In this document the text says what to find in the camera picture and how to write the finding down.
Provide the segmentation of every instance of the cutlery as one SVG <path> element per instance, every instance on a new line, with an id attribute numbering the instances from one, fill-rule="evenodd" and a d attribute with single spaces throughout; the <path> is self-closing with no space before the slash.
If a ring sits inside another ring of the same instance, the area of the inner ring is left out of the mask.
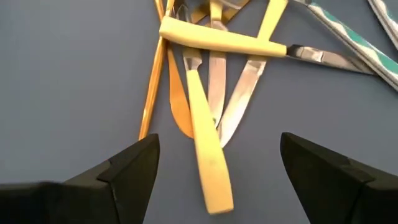
<path id="1" fill-rule="evenodd" d="M 310 12 L 391 87 L 398 91 L 398 63 L 311 0 L 294 0 Z"/>
<path id="2" fill-rule="evenodd" d="M 257 38 L 268 41 L 276 25 L 286 8 L 288 0 L 270 0 Z M 231 99 L 225 109 L 218 126 L 218 134 L 221 147 L 231 139 L 238 124 L 248 106 L 251 95 L 256 87 L 257 81 L 262 75 L 267 63 L 267 58 L 252 55 L 249 57 L 243 72 L 231 95 Z"/>
<path id="3" fill-rule="evenodd" d="M 177 19 L 190 20 L 188 9 L 181 5 Z M 223 148 L 213 122 L 205 91 L 198 74 L 201 55 L 198 49 L 184 47 L 189 103 L 198 169 L 206 209 L 209 214 L 233 210 L 233 195 Z"/>
<path id="4" fill-rule="evenodd" d="M 162 21 L 164 10 L 161 0 L 155 0 L 160 21 Z M 183 89 L 180 74 L 178 73 L 173 50 L 169 43 L 166 44 L 167 59 L 169 62 L 170 76 L 170 107 L 174 121 L 178 128 L 186 136 L 193 138 L 191 112 L 189 110 L 187 97 Z"/>
<path id="5" fill-rule="evenodd" d="M 218 0 L 210 0 L 210 27 L 228 31 L 221 21 L 223 5 Z M 207 100 L 213 121 L 217 127 L 224 109 L 226 85 L 226 55 L 211 50 L 209 56 L 209 78 Z"/>
<path id="6" fill-rule="evenodd" d="M 174 5 L 174 0 L 168 0 L 166 5 L 165 16 L 169 17 Z M 149 130 L 150 119 L 152 118 L 152 112 L 154 110 L 154 105 L 156 101 L 156 94 L 159 88 L 159 80 L 160 80 L 160 72 L 162 71 L 163 58 L 165 54 L 165 39 L 163 37 L 159 37 L 157 42 L 157 47 L 155 51 L 154 63 L 152 65 L 152 71 L 150 72 L 148 91 L 144 106 L 144 111 L 142 113 L 141 127 L 139 130 L 138 139 L 143 139 Z"/>
<path id="7" fill-rule="evenodd" d="M 258 56 L 288 57 L 368 75 L 374 74 L 364 62 L 353 57 L 297 44 L 288 47 L 248 35 L 189 24 L 171 17 L 163 18 L 159 34 L 171 42 L 187 47 Z"/>
<path id="8" fill-rule="evenodd" d="M 398 49 L 398 22 L 394 19 L 383 0 L 368 0 L 373 12 Z"/>

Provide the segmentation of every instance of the patterned knife handle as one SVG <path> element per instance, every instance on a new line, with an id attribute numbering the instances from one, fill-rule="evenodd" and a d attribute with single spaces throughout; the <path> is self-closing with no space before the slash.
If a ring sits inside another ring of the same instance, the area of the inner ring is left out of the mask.
<path id="1" fill-rule="evenodd" d="M 391 12 L 388 11 L 386 3 L 383 0 L 368 0 L 374 13 L 377 15 L 381 25 L 387 32 L 392 43 L 398 49 L 398 22 L 394 19 Z"/>
<path id="2" fill-rule="evenodd" d="M 359 58 L 398 91 L 398 63 L 371 45 L 316 3 L 306 4 L 309 10 L 343 41 Z"/>

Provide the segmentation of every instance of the yellow knife handle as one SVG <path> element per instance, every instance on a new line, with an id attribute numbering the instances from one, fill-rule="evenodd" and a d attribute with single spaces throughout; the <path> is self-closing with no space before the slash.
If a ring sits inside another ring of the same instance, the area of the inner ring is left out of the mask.
<path id="1" fill-rule="evenodd" d="M 233 210 L 228 167 L 197 70 L 187 71 L 193 135 L 208 213 Z"/>
<path id="2" fill-rule="evenodd" d="M 169 16 L 163 17 L 159 34 L 181 45 L 221 52 L 284 57 L 287 50 L 283 44 L 191 24 Z"/>
<path id="3" fill-rule="evenodd" d="M 223 3 L 218 0 L 210 0 L 210 19 L 221 21 L 223 17 Z"/>
<path id="4" fill-rule="evenodd" d="M 267 11 L 262 20 L 257 38 L 261 40 L 269 40 L 274 32 L 276 25 L 282 16 L 288 0 L 270 0 Z"/>

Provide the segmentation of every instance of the table surface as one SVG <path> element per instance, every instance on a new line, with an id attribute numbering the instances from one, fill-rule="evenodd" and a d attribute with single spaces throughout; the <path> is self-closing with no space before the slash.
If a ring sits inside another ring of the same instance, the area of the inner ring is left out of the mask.
<path id="1" fill-rule="evenodd" d="M 398 17 L 398 1 L 385 1 Z M 318 2 L 398 59 L 367 1 Z M 230 31 L 256 36 L 267 3 L 252 0 Z M 63 181 L 136 142 L 158 28 L 153 1 L 1 1 L 0 182 Z M 271 40 L 348 52 L 293 2 Z M 228 54 L 227 100 L 245 59 Z M 204 60 L 205 89 L 207 67 Z M 193 141 L 170 112 L 167 71 L 166 63 L 150 129 L 159 133 L 161 155 L 145 224 L 307 224 L 280 158 L 284 131 L 398 174 L 398 94 L 391 87 L 378 77 L 273 58 L 224 148 L 234 211 L 209 216 Z"/>

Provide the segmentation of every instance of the gold knife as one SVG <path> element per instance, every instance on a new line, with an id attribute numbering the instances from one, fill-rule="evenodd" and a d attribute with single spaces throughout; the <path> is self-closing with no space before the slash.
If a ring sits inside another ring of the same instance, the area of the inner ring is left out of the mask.
<path id="1" fill-rule="evenodd" d="M 164 16 L 163 3 L 161 0 L 155 0 L 159 20 L 162 21 Z M 178 73 L 177 64 L 175 62 L 173 50 L 170 43 L 166 43 L 167 59 L 169 62 L 170 77 L 170 107 L 174 121 L 178 128 L 186 136 L 193 138 L 191 112 L 189 110 L 187 97 L 185 96 L 182 86 L 180 74 Z"/>
<path id="2" fill-rule="evenodd" d="M 190 15 L 187 11 L 187 7 L 181 5 L 177 17 L 189 21 Z M 198 74 L 201 64 L 200 51 L 184 47 L 183 59 L 187 73 L 195 151 L 206 209 L 210 214 L 229 212 L 234 208 L 231 182 L 223 148 Z"/>
<path id="3" fill-rule="evenodd" d="M 174 1 L 175 0 L 167 1 L 165 17 L 170 17 Z M 150 73 L 147 97 L 145 101 L 144 111 L 142 113 L 142 121 L 138 139 L 143 139 L 148 134 L 150 119 L 152 117 L 152 112 L 154 110 L 154 105 L 156 101 L 157 89 L 159 87 L 160 72 L 162 71 L 163 58 L 165 53 L 165 41 L 166 40 L 160 36 L 157 42 L 154 63 L 152 65 L 152 71 Z"/>

